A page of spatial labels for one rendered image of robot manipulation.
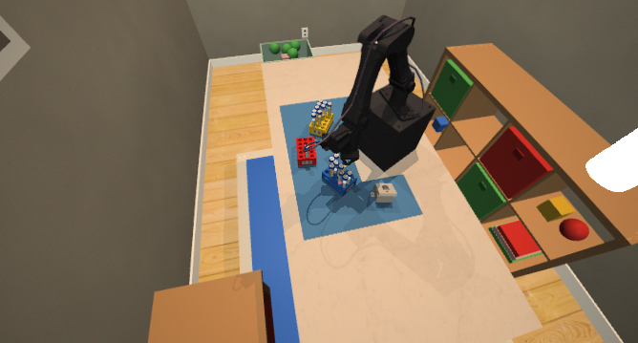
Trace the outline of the blue tube rack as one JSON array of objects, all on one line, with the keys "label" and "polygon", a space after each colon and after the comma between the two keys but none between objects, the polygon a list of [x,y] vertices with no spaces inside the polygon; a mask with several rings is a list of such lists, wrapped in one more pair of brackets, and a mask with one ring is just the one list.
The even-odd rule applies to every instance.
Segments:
[{"label": "blue tube rack", "polygon": [[337,166],[337,173],[336,174],[333,173],[333,177],[330,177],[330,169],[326,168],[322,172],[322,179],[325,182],[327,182],[333,189],[335,189],[340,195],[344,196],[349,190],[351,190],[356,185],[357,178],[354,175],[352,175],[350,184],[347,184],[346,188],[343,188],[342,183],[341,184],[338,183],[337,175],[338,175],[338,166]]}]

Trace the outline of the red rack with round wells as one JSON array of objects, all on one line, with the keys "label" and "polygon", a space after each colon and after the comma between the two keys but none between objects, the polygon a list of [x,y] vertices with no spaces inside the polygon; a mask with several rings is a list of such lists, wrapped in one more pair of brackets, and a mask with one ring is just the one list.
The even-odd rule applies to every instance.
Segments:
[{"label": "red rack with round wells", "polygon": [[298,166],[316,164],[315,148],[308,151],[308,158],[305,158],[305,152],[303,152],[304,146],[312,141],[314,141],[314,137],[296,139]]}]

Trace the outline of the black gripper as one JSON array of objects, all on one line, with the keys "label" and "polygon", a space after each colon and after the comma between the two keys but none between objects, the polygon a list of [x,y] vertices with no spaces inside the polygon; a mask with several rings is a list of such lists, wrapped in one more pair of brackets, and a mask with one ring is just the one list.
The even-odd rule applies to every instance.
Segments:
[{"label": "black gripper", "polygon": [[[345,165],[350,165],[354,161],[359,160],[358,142],[359,141],[351,142],[351,153],[350,154],[341,154],[340,153],[340,159]],[[350,162],[347,163],[346,160],[350,160]]]}]

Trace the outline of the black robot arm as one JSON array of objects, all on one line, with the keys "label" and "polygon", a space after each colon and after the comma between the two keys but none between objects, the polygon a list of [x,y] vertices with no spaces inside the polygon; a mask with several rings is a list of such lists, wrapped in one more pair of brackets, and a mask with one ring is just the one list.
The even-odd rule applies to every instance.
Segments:
[{"label": "black robot arm", "polygon": [[415,89],[415,73],[410,69],[407,54],[407,48],[415,34],[415,27],[400,22],[384,32],[376,40],[378,44],[374,43],[370,48],[372,41],[395,21],[397,20],[387,15],[381,15],[358,35],[357,42],[362,44],[360,63],[341,117],[351,103],[352,107],[342,118],[343,123],[338,126],[338,129],[322,142],[322,148],[325,151],[330,150],[334,154],[339,152],[350,154],[351,142],[359,141],[361,132],[369,125],[372,90],[386,58],[390,68],[388,80],[394,88],[382,88],[379,93],[401,121],[416,118],[416,113],[407,103],[408,94],[413,91],[413,88]]}]

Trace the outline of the light blue mat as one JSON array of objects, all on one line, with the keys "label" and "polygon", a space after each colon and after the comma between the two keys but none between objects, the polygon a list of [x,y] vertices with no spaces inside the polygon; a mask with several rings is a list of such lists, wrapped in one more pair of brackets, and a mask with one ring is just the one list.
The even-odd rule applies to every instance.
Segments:
[{"label": "light blue mat", "polygon": [[[318,100],[281,105],[281,117],[304,240],[423,214],[404,174],[362,182],[355,162],[347,165],[357,178],[344,196],[322,179],[334,153],[315,147],[316,164],[297,161],[297,138],[322,137],[311,134],[311,113]],[[376,203],[371,196],[375,183],[391,183],[397,193],[391,203]]]}]

